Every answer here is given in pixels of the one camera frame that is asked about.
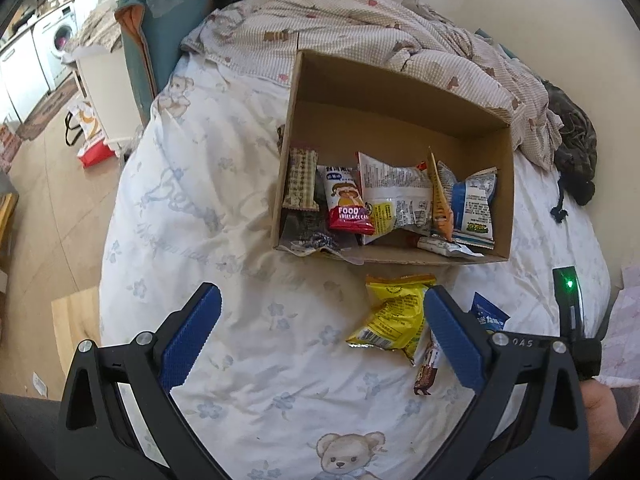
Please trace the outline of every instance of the bed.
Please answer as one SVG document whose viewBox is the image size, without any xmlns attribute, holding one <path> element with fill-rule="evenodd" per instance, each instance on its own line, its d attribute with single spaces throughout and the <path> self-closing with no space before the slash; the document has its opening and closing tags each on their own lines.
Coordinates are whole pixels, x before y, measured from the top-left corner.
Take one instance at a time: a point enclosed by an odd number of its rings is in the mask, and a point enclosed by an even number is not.
<svg viewBox="0 0 640 480">
<path fill-rule="evenodd" d="M 172 396 L 232 478 L 413 478 L 457 423 L 472 392 L 448 365 L 433 395 L 420 397 L 416 368 L 400 352 L 344 342 L 369 311 L 367 274 L 429 270 L 463 308 L 479 292 L 509 314 L 508 330 L 553 335 L 552 268 L 575 265 L 588 335 L 602 319 L 609 274 L 588 216 L 569 198 L 564 222 L 549 214 L 558 200 L 550 163 L 556 118 L 526 67 L 483 50 L 468 33 L 452 36 L 459 29 L 421 9 L 423 16 L 389 0 L 245 0 L 215 11 L 185 38 L 124 167 L 100 282 L 102 343 L 155 330 L 201 282 L 220 288 L 222 316 Z M 304 34 L 290 38 L 291 30 Z M 521 149 L 508 262 L 354 266 L 271 248 L 277 130 L 297 48 L 403 67 L 443 86 L 447 70 L 457 70 L 461 84 L 452 91 L 510 120 Z M 517 79 L 512 89 L 495 84 L 501 70 Z M 521 111 L 510 108 L 514 95 Z M 530 131 L 527 113 L 537 120 Z M 145 452 L 161 461 L 130 391 L 123 396 Z M 502 426 L 521 398 L 515 391 Z"/>
</svg>

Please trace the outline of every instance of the white floral bed sheet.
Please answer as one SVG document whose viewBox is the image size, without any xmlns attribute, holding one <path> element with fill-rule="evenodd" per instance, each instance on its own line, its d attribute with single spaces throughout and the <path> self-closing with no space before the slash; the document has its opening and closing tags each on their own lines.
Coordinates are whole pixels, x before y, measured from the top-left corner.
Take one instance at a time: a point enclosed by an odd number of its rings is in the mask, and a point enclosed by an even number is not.
<svg viewBox="0 0 640 480">
<path fill-rule="evenodd" d="M 154 104 L 120 181 L 100 283 L 103 344 L 155 330 L 201 282 L 215 283 L 223 314 L 172 395 L 232 478 L 413 478 L 472 393 L 445 364 L 433 395 L 416 396 L 416 370 L 401 353 L 350 348 L 344 339 L 369 311 L 367 273 L 418 269 L 272 250 L 276 129 L 287 89 L 190 53 L 164 96 L 172 91 L 184 98 L 173 101 L 179 110 Z M 568 198 L 569 216 L 555 224 L 558 176 L 519 151 L 514 161 L 510 260 L 432 270 L 463 308 L 478 291 L 511 316 L 509 330 L 551 335 L 551 269 L 575 265 L 593 334 L 609 274 L 588 216 Z M 130 392 L 124 396 L 143 447 L 158 459 Z"/>
</svg>

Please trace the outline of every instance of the blue gripper pad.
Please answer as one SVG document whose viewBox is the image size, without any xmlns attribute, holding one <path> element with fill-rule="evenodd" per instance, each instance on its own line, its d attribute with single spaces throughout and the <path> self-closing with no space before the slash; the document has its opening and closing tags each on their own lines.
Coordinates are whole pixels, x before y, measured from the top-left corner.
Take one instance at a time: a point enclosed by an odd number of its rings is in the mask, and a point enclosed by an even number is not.
<svg viewBox="0 0 640 480">
<path fill-rule="evenodd" d="M 166 393 L 174 386 L 184 384 L 221 312 L 222 295 L 219 288 L 212 285 L 193 307 L 162 353 L 159 380 Z"/>
<path fill-rule="evenodd" d="M 437 288 L 430 288 L 424 295 L 424 315 L 458 380 L 477 395 L 486 383 L 484 360 L 450 310 L 459 306 L 453 300 L 451 303 L 447 305 Z"/>
</svg>

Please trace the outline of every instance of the teddy bear print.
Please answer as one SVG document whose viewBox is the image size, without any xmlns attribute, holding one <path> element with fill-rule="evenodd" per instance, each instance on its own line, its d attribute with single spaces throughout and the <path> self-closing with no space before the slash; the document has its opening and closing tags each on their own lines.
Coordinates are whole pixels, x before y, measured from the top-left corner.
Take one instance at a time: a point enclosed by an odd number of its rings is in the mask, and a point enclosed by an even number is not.
<svg viewBox="0 0 640 480">
<path fill-rule="evenodd" d="M 174 118 L 182 117 L 191 104 L 185 93 L 193 88 L 193 79 L 172 75 L 168 90 L 158 96 L 158 110 L 166 110 Z"/>
<path fill-rule="evenodd" d="M 328 433 L 316 444 L 322 472 L 314 480 L 380 480 L 366 466 L 385 443 L 384 433 Z"/>
</svg>

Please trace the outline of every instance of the human hand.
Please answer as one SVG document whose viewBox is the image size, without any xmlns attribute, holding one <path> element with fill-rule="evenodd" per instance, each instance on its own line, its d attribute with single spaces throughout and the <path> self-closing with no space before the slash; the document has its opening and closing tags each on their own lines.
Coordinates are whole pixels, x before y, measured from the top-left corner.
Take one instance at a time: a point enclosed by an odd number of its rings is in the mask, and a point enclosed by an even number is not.
<svg viewBox="0 0 640 480">
<path fill-rule="evenodd" d="M 589 379 L 580 383 L 589 431 L 589 469 L 594 472 L 626 433 L 616 399 L 608 386 Z"/>
</svg>

